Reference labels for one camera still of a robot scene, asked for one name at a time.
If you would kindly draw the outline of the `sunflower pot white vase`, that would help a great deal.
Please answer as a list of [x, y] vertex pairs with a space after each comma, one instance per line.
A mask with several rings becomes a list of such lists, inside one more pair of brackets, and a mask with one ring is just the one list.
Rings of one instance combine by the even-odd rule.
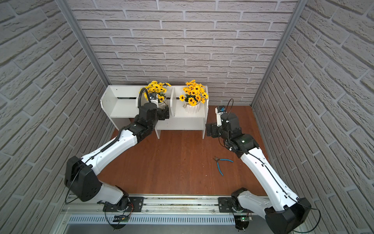
[[158, 108], [163, 109], [167, 103], [166, 103], [166, 93], [167, 93], [167, 88], [171, 87], [169, 83], [164, 83], [164, 82], [157, 82], [157, 81], [152, 81], [149, 83], [147, 86], [145, 86], [145, 89], [148, 91], [148, 94], [144, 94], [144, 97], [146, 100], [149, 100], [149, 93], [156, 93], [157, 98], [158, 98], [158, 103], [152, 102], [157, 105]]
[[183, 103], [183, 108], [188, 114], [197, 114], [203, 104], [207, 104], [209, 99], [208, 91], [204, 85], [196, 80], [186, 82], [182, 88], [179, 100]]

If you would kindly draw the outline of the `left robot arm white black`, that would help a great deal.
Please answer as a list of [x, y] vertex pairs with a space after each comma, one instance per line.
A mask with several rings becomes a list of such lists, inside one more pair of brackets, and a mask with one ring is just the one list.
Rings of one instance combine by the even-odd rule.
[[104, 183], [98, 179], [101, 171], [123, 152], [135, 146], [149, 136], [158, 121], [169, 118], [169, 108], [159, 108], [146, 88], [148, 101], [139, 104], [139, 113], [134, 121], [122, 127], [118, 135], [95, 151], [68, 159], [65, 172], [65, 186], [82, 202], [92, 201], [108, 205], [112, 211], [124, 211], [130, 203], [129, 195], [117, 186]]

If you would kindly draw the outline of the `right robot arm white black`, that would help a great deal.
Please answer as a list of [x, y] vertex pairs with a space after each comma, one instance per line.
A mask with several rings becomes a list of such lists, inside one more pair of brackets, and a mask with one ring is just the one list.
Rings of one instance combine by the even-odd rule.
[[232, 213], [246, 210], [262, 217], [275, 234], [289, 234], [303, 224], [312, 210], [306, 198], [299, 197], [275, 172], [257, 141], [243, 134], [238, 117], [224, 106], [216, 108], [217, 122], [206, 125], [206, 134], [220, 144], [252, 171], [268, 198], [264, 199], [241, 188], [232, 193]]

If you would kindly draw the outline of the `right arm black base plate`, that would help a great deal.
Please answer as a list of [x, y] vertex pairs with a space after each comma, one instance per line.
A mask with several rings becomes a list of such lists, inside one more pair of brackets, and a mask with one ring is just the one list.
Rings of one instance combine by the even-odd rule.
[[218, 206], [220, 213], [247, 214], [253, 213], [249, 209], [243, 208], [238, 200], [233, 197], [219, 197]]

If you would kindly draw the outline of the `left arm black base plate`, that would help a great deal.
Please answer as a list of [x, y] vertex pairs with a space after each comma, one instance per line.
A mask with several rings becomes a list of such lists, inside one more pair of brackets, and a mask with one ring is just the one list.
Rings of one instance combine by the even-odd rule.
[[143, 207], [144, 197], [125, 197], [117, 204], [105, 202], [104, 212], [141, 212]]

